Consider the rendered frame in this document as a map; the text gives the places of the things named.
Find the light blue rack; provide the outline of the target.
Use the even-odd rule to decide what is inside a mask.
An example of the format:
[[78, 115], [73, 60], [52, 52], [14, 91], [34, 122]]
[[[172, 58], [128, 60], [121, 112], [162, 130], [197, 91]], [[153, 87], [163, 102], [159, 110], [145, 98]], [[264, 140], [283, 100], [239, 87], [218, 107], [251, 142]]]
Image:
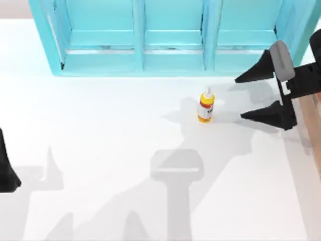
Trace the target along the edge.
[[299, 65], [321, 0], [28, 0], [55, 76], [233, 76], [283, 41]]

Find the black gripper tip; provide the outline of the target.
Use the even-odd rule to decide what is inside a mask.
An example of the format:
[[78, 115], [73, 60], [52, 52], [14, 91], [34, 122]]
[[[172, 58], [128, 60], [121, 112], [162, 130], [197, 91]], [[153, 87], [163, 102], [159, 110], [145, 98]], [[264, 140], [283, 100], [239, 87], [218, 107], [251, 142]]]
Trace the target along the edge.
[[13, 193], [21, 184], [9, 162], [3, 131], [0, 128], [0, 193]]

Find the yellow and white bottle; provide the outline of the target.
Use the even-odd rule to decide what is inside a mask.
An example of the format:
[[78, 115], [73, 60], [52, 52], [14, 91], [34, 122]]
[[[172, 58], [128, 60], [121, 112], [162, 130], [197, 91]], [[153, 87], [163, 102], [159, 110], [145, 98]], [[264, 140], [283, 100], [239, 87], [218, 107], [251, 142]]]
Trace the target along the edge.
[[200, 96], [197, 110], [197, 117], [199, 121], [207, 123], [211, 120], [214, 102], [215, 96], [208, 87]]

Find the pale grey rounded box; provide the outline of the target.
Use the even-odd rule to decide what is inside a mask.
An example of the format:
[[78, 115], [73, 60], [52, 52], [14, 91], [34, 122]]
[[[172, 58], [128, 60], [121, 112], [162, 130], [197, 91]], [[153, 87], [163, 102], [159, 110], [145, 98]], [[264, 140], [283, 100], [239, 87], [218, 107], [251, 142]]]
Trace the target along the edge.
[[281, 82], [293, 79], [295, 70], [286, 44], [282, 40], [278, 40], [271, 45], [269, 50], [277, 79]]

